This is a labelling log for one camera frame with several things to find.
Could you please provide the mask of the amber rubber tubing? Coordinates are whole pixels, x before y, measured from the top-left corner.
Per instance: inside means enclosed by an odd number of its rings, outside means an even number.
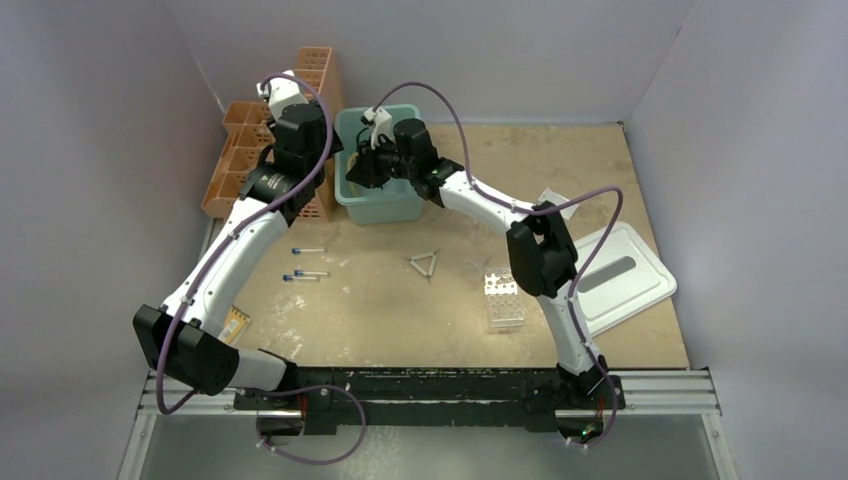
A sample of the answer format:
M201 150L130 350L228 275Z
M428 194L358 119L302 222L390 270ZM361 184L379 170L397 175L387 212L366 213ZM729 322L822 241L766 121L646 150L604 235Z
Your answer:
M348 158L348 160L347 160L347 172L346 172L346 176L348 176L348 175L349 175L349 174L353 171L353 169L354 169L354 167L355 167L355 165L356 165L357 161L358 161L358 153L357 153L357 152L354 152L354 153L352 153L352 154L349 156L349 158ZM360 188L360 186L359 186L357 183L355 183L354 181L351 181L351 180L348 180L348 181L347 181L347 183L348 183L348 185L349 185L349 189L350 189L350 191L351 191L351 195L352 195L353 197L360 197L360 196L361 196L361 188Z

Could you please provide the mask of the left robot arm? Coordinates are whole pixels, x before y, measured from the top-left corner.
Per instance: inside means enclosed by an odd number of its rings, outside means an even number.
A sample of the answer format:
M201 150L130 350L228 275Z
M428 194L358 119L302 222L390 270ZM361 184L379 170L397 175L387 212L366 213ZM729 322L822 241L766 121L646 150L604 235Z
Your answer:
M138 309L133 328L158 383L172 378L204 395L257 389L272 408L284 409L298 395L298 382L287 375L292 363L219 336L235 297L312 201L324 161L342 144L315 101L283 108L269 126L274 141L261 151L218 237L176 291Z

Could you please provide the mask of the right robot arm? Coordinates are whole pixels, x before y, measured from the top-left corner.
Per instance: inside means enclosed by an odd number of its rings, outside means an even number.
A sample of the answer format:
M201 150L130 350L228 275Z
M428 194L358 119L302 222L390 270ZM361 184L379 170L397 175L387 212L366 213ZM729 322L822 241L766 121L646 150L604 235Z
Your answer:
M614 379L579 305L578 251L554 205L524 204L484 192L468 167L437 152L420 119L394 121L367 110L360 120L370 136L358 140L347 180L365 188L406 180L422 199L503 234L512 277L536 298L551 331L564 399L576 407L598 396L617 402Z

